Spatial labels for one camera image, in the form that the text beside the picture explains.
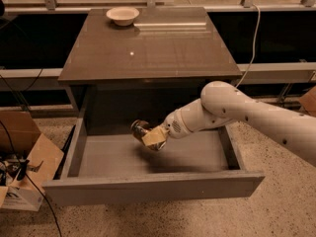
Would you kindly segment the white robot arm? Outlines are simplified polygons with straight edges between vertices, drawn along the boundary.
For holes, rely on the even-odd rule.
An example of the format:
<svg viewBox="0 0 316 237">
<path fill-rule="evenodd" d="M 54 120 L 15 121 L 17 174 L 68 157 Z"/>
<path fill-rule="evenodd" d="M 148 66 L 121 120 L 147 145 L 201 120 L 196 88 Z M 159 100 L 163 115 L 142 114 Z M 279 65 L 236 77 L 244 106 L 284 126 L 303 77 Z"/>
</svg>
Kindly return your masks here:
<svg viewBox="0 0 316 237">
<path fill-rule="evenodd" d="M 204 86 L 198 99 L 168 114 L 141 141 L 162 147 L 169 137 L 180 139 L 232 121 L 246 123 L 316 166 L 316 118 L 256 101 L 221 81 Z"/>
</svg>

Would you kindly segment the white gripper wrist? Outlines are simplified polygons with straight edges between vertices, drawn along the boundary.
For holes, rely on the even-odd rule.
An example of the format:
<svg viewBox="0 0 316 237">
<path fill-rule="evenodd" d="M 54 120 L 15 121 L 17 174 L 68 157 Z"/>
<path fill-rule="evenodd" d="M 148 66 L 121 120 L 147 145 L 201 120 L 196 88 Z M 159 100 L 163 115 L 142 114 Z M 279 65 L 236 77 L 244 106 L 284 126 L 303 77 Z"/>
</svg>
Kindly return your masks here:
<svg viewBox="0 0 316 237">
<path fill-rule="evenodd" d="M 185 108 L 176 109 L 168 114 L 163 125 L 158 125 L 147 132 L 142 137 L 145 146 L 162 147 L 168 138 L 168 133 L 172 138 L 183 138 L 197 130 L 197 116 L 194 112 Z"/>
</svg>

